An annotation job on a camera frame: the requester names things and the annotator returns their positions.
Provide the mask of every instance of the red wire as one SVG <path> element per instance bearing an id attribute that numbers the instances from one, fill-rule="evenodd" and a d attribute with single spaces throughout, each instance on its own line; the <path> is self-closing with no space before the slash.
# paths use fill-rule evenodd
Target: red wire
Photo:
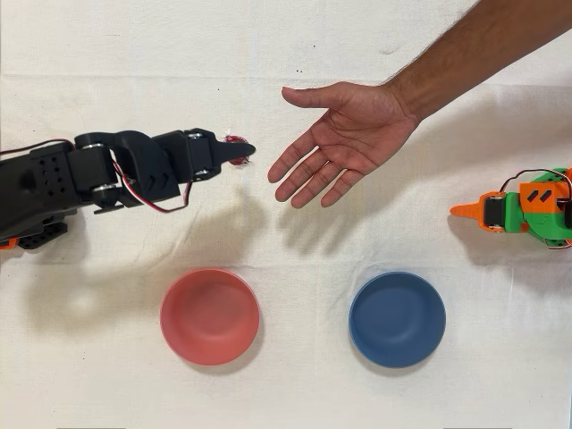
<path id="1" fill-rule="evenodd" d="M 182 208 L 185 208 L 186 206 L 189 205 L 189 192 L 190 192 L 190 182 L 187 183 L 187 187 L 185 188 L 185 192 L 182 196 L 182 200 L 183 200 L 183 205 L 182 206 L 178 206 L 175 208 L 162 208 L 160 206 L 158 206 L 157 204 L 152 203 L 151 201 L 143 198 L 140 194 L 138 194 L 135 189 L 133 189 L 131 187 L 131 185 L 127 182 L 127 179 L 125 177 L 125 174 L 123 173 L 121 167 L 117 164 L 117 162 L 114 161 L 114 169 L 117 172 L 117 174 L 119 174 L 119 176 L 122 178 L 122 183 L 123 186 L 125 186 L 125 188 L 127 188 L 127 190 L 130 192 L 130 194 L 135 197 L 135 199 L 137 199 L 139 202 L 154 208 L 157 212 L 161 212 L 161 213 L 171 213 L 171 212 L 176 212 L 177 210 L 181 210 Z"/>

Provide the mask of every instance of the human arm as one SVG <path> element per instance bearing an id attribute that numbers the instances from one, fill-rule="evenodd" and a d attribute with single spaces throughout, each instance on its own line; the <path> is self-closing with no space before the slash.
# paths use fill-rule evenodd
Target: human arm
<path id="1" fill-rule="evenodd" d="M 570 28 L 570 0 L 481 0 L 381 86 L 284 88 L 289 103 L 328 110 L 271 167 L 269 181 L 280 181 L 311 153 L 276 198 L 296 193 L 291 203 L 302 207 L 338 178 L 322 198 L 332 205 L 392 157 L 423 119 Z"/>

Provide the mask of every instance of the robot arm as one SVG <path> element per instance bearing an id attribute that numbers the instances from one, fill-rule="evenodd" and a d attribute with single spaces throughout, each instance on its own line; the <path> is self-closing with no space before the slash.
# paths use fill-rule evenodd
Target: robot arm
<path id="1" fill-rule="evenodd" d="M 193 182 L 255 152 L 246 141 L 221 142 L 200 129 L 153 138 L 138 131 L 92 132 L 76 137 L 75 145 L 59 141 L 0 161 L 0 248 L 18 241 L 38 248 L 65 233 L 63 218 L 84 206 L 98 206 L 96 214 L 155 206 L 178 197 L 180 183 L 187 183 L 186 206 Z"/>

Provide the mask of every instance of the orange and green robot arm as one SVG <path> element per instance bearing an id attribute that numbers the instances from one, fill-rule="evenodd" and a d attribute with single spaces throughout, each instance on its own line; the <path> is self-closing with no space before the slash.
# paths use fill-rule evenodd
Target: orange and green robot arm
<path id="1" fill-rule="evenodd" d="M 567 247 L 572 241 L 572 202 L 562 174 L 568 177 L 570 172 L 557 168 L 520 182 L 518 192 L 485 192 L 477 202 L 453 206 L 450 212 L 476 219 L 487 231 L 526 231 L 551 248 Z"/>

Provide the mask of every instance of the palm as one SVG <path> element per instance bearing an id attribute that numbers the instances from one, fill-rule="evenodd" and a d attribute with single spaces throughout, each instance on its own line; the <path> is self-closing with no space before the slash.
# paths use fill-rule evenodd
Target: palm
<path id="1" fill-rule="evenodd" d="M 284 201 L 307 182 L 292 199 L 296 207 L 305 205 L 343 172 L 322 201 L 324 206 L 333 204 L 393 156 L 417 124 L 385 88 L 338 84 L 328 90 L 332 92 L 328 103 L 320 103 L 330 107 L 328 111 L 286 149 L 269 172 L 269 179 L 278 181 L 315 149 L 276 190 L 276 197 Z M 300 106 L 316 104 L 311 95 L 309 101 L 288 101 Z"/>

